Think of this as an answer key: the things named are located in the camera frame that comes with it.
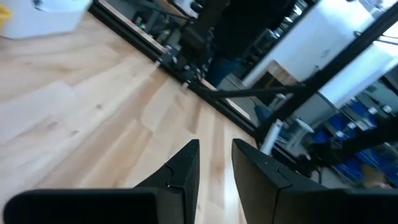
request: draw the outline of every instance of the black bar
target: black bar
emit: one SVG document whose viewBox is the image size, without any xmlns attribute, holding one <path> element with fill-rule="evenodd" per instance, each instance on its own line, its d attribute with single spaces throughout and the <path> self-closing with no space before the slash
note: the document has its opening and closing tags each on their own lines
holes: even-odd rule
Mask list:
<svg viewBox="0 0 398 224">
<path fill-rule="evenodd" d="M 352 62 L 359 54 L 366 50 L 380 35 L 398 21 L 398 3 L 395 3 L 388 11 L 373 22 L 361 36 L 352 41 L 340 52 L 323 70 L 314 74 L 314 78 L 308 82 L 307 89 L 300 94 L 295 94 L 277 111 L 275 111 L 256 131 L 256 139 L 262 141 L 273 122 L 277 119 L 285 120 L 295 110 L 300 108 L 323 85 L 330 81 L 338 72 Z"/>
<path fill-rule="evenodd" d="M 276 94 L 287 94 L 295 93 L 305 89 L 305 86 L 285 86 L 285 87 L 275 87 L 269 89 L 247 89 L 247 90 L 235 90 L 235 91 L 224 91 L 218 90 L 213 91 L 208 88 L 197 88 L 202 94 L 211 97 L 213 99 L 220 98 L 237 98 L 237 97 L 251 97 L 251 96 L 273 96 Z"/>
<path fill-rule="evenodd" d="M 380 80 L 385 84 L 391 91 L 393 91 L 397 96 L 398 96 L 398 90 L 397 87 L 394 86 L 386 76 L 383 76 L 380 78 Z"/>
</svg>

